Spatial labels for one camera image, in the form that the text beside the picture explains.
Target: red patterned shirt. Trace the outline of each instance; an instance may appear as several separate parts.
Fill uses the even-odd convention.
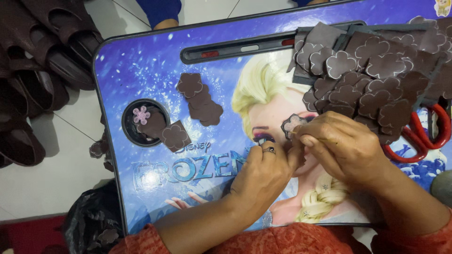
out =
[[[351,227],[321,227],[293,223],[258,231],[245,231],[213,247],[216,254],[370,254],[352,237]],[[406,236],[378,230],[372,240],[374,254],[452,254],[452,219],[438,232]],[[109,254],[170,254],[152,224],[136,235],[129,235]]]

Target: cup holder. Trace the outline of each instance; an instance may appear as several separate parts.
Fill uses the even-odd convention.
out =
[[[141,108],[142,106],[145,106],[148,109],[148,112],[160,112],[165,119],[166,125],[168,126],[171,124],[170,116],[162,104],[152,99],[138,99],[130,103],[124,110],[124,113],[122,113],[122,130],[124,131],[124,134],[126,134],[127,139],[135,145],[153,147],[160,144],[162,141],[159,138],[151,138],[144,133],[139,133],[137,124],[133,121],[135,116],[133,114],[133,109]]]

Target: hand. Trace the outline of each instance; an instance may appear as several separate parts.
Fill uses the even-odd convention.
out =
[[[263,152],[274,147],[276,154]],[[246,162],[231,185],[226,197],[236,203],[242,214],[254,223],[283,192],[293,172],[303,162],[303,147],[292,147],[287,155],[278,143],[266,141],[251,148]]]
[[[292,140],[303,143],[333,177],[368,190],[388,187],[400,170],[381,149],[378,137],[367,126],[328,111],[297,127]]]
[[[196,193],[194,192],[187,192],[187,194],[194,199],[195,201],[197,201],[200,204],[204,204],[207,203],[208,201],[203,199],[202,197],[198,196]],[[171,200],[167,199],[165,200],[165,203],[174,206],[175,208],[179,209],[179,210],[183,210],[183,209],[187,209],[193,206],[190,206],[187,202],[185,202],[184,200],[180,199],[180,198],[172,198]]]

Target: white tile floor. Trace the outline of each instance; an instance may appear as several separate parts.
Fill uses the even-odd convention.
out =
[[[182,5],[181,25],[296,6],[290,0],[182,0]],[[85,6],[104,38],[151,29],[135,0],[89,0]],[[103,159],[88,153],[104,130],[96,92],[69,93],[67,106],[32,121],[47,158],[32,168],[0,169],[0,221],[67,212],[82,192],[114,177],[104,169]],[[369,246],[374,234],[357,229],[355,237]]]

